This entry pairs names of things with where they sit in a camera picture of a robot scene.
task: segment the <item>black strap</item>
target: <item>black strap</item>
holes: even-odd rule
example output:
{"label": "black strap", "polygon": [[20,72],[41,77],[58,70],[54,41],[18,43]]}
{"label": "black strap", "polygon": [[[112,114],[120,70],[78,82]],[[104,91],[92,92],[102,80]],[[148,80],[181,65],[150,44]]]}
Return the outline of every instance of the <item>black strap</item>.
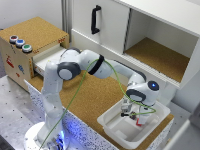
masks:
{"label": "black strap", "polygon": [[99,59],[97,60],[97,63],[94,65],[94,67],[88,73],[90,75],[95,74],[95,72],[97,72],[97,70],[100,68],[103,61],[104,61],[104,57],[102,55],[100,55]]}

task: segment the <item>white wall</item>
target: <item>white wall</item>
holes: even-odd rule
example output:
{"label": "white wall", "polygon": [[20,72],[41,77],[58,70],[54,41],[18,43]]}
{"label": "white wall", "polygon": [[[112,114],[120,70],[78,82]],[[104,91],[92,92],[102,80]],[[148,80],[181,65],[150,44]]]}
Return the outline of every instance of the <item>white wall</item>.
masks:
{"label": "white wall", "polygon": [[61,0],[0,0],[0,28],[36,16],[62,29]]}
{"label": "white wall", "polygon": [[177,91],[173,102],[189,112],[192,112],[197,107],[200,102],[200,71],[183,89]]}

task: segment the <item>cabinet door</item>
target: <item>cabinet door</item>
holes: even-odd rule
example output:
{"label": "cabinet door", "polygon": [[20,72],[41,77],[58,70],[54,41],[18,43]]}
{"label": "cabinet door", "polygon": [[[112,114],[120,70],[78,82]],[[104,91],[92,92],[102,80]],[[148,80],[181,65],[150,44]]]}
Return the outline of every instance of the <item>cabinet door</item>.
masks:
{"label": "cabinet door", "polygon": [[[101,7],[101,10],[96,12],[96,28],[100,29],[100,32],[93,35],[91,18],[96,5]],[[129,11],[128,7],[113,0],[74,0],[73,29],[98,44],[122,54]]]}

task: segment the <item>handle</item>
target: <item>handle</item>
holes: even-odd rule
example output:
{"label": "handle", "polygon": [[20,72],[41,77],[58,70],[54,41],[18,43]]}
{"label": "handle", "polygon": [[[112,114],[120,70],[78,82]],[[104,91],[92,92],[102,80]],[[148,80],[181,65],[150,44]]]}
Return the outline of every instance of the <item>handle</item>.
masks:
{"label": "handle", "polygon": [[92,24],[91,24],[91,30],[92,34],[98,33],[100,30],[96,28],[96,12],[101,10],[101,7],[96,5],[96,8],[92,10]]}

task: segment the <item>wooden box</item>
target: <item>wooden box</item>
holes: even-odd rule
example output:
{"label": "wooden box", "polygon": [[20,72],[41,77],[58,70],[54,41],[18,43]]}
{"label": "wooden box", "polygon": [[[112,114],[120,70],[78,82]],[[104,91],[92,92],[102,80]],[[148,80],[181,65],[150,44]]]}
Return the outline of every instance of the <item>wooden box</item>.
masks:
{"label": "wooden box", "polygon": [[[10,36],[17,35],[32,46],[31,53],[23,53],[9,43]],[[33,57],[59,44],[69,47],[69,35],[48,23],[42,18],[36,17],[0,31],[0,51],[4,62],[6,74],[27,90],[24,79],[30,80],[35,76],[33,69]]]}

